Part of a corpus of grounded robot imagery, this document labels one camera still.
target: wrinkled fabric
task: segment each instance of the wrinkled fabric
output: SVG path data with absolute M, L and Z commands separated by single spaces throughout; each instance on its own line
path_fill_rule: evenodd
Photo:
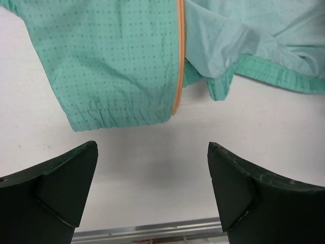
M 233 74 L 325 93 L 324 0 L 186 0 L 186 58 L 224 100 Z
M 175 0 L 0 0 L 0 5 L 24 20 L 73 130 L 169 120 L 179 69 Z

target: white table surface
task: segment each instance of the white table surface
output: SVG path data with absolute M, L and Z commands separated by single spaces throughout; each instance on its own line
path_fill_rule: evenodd
M 325 186 L 325 96 L 235 76 L 226 101 L 203 81 L 183 91 L 165 124 L 73 132 L 24 23 L 0 8 L 0 175 L 88 140 L 99 160 L 77 231 L 218 216 L 207 166 L 215 141 L 284 176 Z

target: zipper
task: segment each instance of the zipper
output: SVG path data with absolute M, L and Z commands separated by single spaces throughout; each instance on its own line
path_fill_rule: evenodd
M 173 105 L 172 115 L 174 115 L 181 102 L 183 80 L 184 80 L 184 66 L 185 66 L 185 0 L 177 1 L 177 18 L 178 18 L 178 49 L 179 49 L 179 65 L 178 78 L 176 86 L 176 95 Z

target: metal rail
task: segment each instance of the metal rail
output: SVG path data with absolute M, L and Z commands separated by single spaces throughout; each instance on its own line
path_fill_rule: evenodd
M 173 222 L 158 225 L 76 232 L 72 244 L 156 243 L 225 235 L 220 218 Z

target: polka dot fabric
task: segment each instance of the polka dot fabric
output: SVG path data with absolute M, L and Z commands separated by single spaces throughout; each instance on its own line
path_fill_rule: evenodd
M 175 0 L 0 0 L 20 16 L 75 131 L 167 121 L 179 49 Z

